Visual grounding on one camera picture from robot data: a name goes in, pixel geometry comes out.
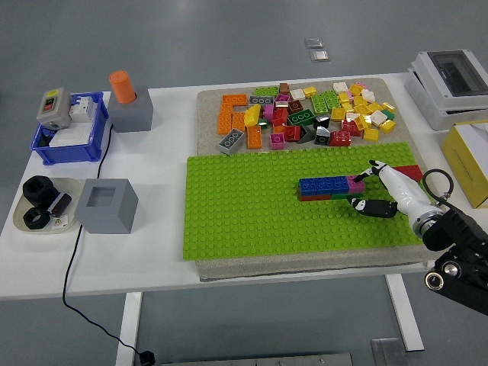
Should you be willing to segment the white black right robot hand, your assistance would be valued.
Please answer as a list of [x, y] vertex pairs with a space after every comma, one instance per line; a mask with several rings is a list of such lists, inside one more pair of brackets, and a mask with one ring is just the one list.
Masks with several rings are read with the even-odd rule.
[[393, 201], [364, 200], [348, 195], [348, 202], [357, 212], [380, 218], [392, 218], [397, 212], [401, 212], [408, 216], [412, 229], [428, 218], [441, 215], [441, 210], [432, 205], [416, 181], [384, 162], [370, 160], [369, 163], [371, 167], [354, 178], [354, 181], [360, 182], [371, 175], [378, 176]]

